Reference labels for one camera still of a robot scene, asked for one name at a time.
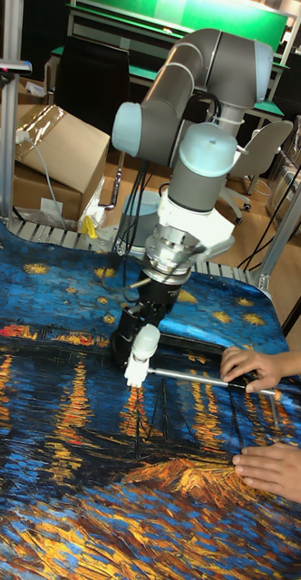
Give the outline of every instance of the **painted fabric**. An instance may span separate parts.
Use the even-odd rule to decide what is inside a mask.
[[[109,345],[121,287],[113,256],[0,223],[0,579],[301,579],[301,506],[231,464],[244,445],[301,447],[297,380],[277,390],[278,429],[266,396],[197,382],[216,354],[165,347],[159,366],[195,381],[129,389]],[[286,350],[268,298],[221,277],[194,274],[160,329]]]

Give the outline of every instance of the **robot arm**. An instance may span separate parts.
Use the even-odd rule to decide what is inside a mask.
[[[140,299],[122,311],[112,348],[125,364],[139,330],[157,326],[202,253],[209,258],[233,243],[233,225],[215,203],[233,166],[246,109],[263,101],[273,52],[269,46],[217,30],[200,30],[178,41],[141,105],[124,103],[112,142],[132,156],[173,167],[162,196],[159,224],[145,247]],[[214,94],[221,114],[212,123],[182,119],[195,88]]]

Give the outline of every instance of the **office chair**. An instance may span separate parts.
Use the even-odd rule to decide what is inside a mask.
[[[244,209],[246,211],[250,210],[251,206],[248,196],[251,196],[258,177],[268,170],[274,156],[292,129],[293,123],[291,121],[275,121],[269,123],[262,129],[254,131],[251,140],[245,147],[246,153],[238,154],[238,159],[228,176],[238,178],[251,176],[247,195],[244,196],[226,186],[219,193],[219,196],[225,199],[235,211],[237,223],[242,221],[242,214],[233,198],[239,198],[244,201]]]
[[[129,98],[128,53],[68,36],[56,74],[54,103],[111,135],[116,112]],[[116,204],[123,162],[121,152],[112,199],[110,205],[103,206],[107,209]]]

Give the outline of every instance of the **human hand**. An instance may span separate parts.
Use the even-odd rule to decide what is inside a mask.
[[[258,379],[247,385],[246,392],[276,387],[283,376],[278,355],[243,351],[237,346],[224,351],[220,365],[222,381],[231,382],[240,374],[250,371],[256,371]]]
[[[232,458],[235,471],[250,487],[274,493],[301,504],[301,449],[274,443],[245,447]]]

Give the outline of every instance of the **finger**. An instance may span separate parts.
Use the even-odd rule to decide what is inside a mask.
[[[283,496],[283,487],[278,483],[272,481],[262,481],[261,479],[244,478],[244,482],[254,489],[261,489],[268,493],[274,493],[276,496]]]
[[[235,455],[232,458],[232,463],[241,468],[258,468],[275,471],[277,474],[281,473],[282,462],[280,459],[263,458],[256,455]]]
[[[238,348],[232,347],[229,352],[225,351],[221,359],[220,364],[221,371],[223,368],[231,369],[234,366],[234,364],[238,364],[240,361],[242,361],[243,357],[244,351],[240,351],[240,349]]]
[[[236,465],[236,473],[243,478],[259,479],[260,481],[269,481],[269,483],[281,484],[282,476],[273,469],[262,469],[259,467],[251,467],[249,465]]]
[[[249,382],[246,387],[246,392],[259,392],[262,389],[271,389],[275,386],[271,377],[264,377],[264,379],[256,379],[255,381]]]
[[[283,443],[274,443],[273,445],[259,445],[258,447],[245,447],[241,450],[242,455],[261,457],[261,458],[271,458],[271,459],[283,459],[285,456],[287,445]]]
[[[235,360],[228,361],[227,369],[223,368],[224,375],[221,368],[221,376],[223,381],[233,381],[240,374],[245,374],[246,372],[255,371],[257,365],[253,360],[244,360],[244,357],[237,358]]]

